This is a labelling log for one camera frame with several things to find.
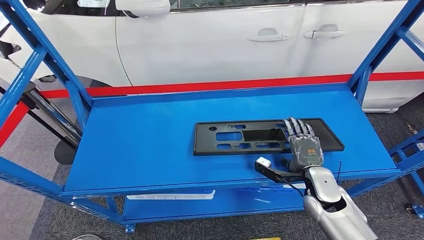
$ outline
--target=car door handle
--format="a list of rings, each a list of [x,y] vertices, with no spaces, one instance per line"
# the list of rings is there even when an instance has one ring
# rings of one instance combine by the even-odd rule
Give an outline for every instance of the car door handle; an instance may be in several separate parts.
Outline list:
[[[286,40],[288,36],[278,33],[273,27],[262,28],[257,35],[247,37],[248,40],[254,42],[275,42]]]
[[[308,39],[331,39],[345,35],[346,31],[340,30],[336,24],[324,24],[317,30],[307,31],[303,34]]]

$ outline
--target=wire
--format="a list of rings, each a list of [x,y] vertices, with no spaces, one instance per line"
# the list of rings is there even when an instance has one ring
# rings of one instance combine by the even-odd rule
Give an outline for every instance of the wire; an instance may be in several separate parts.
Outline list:
[[[340,163],[340,165],[338,166],[337,180],[335,181],[337,184],[339,184],[340,170],[342,169],[342,161],[338,162]]]
[[[288,182],[283,177],[281,178],[281,180],[283,180],[286,184],[288,184],[292,189],[296,189],[297,192],[302,196],[302,198],[304,197],[304,194],[299,190],[299,188],[295,187],[293,184],[291,184],[290,182]]]

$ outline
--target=robot finger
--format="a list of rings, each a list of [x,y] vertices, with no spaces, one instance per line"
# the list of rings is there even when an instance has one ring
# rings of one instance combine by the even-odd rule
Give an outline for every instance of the robot finger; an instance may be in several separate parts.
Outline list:
[[[288,135],[289,136],[295,135],[295,132],[293,131],[293,128],[292,128],[292,125],[290,124],[290,122],[287,119],[284,119],[283,121],[285,123],[285,126],[287,127]]]
[[[301,128],[299,127],[298,121],[296,120],[296,118],[290,116],[289,117],[291,123],[293,124],[294,130],[296,131],[296,134],[300,134],[301,132]]]
[[[311,136],[315,136],[315,132],[314,132],[314,130],[312,129],[312,126],[311,126],[310,124],[306,123],[306,127],[307,127],[307,129],[308,129],[308,131],[309,131],[309,134],[310,134]]]
[[[304,134],[308,134],[309,132],[308,132],[307,127],[305,126],[304,121],[302,121],[302,120],[300,120],[300,119],[298,119],[297,121],[299,122],[300,127],[302,128],[302,132],[303,132]]]

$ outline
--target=white label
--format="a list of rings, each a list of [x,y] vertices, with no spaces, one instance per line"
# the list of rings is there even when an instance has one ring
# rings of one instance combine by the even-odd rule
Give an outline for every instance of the white label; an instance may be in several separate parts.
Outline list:
[[[306,185],[304,183],[292,183],[292,185],[298,189],[306,189]],[[288,184],[284,184],[282,187],[285,189],[292,189],[292,187]]]
[[[423,151],[424,150],[424,143],[417,143],[416,144],[416,146],[418,147],[418,149],[420,150],[420,151]]]
[[[187,193],[174,193],[174,194],[140,194],[128,195],[129,200],[212,200],[214,199],[215,190],[211,193],[205,194],[187,194]]]

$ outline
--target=car side mirror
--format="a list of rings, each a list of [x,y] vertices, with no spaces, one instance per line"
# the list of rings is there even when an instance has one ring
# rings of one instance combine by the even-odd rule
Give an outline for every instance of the car side mirror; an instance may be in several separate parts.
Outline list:
[[[141,18],[164,16],[170,12],[169,0],[115,0],[116,9]]]

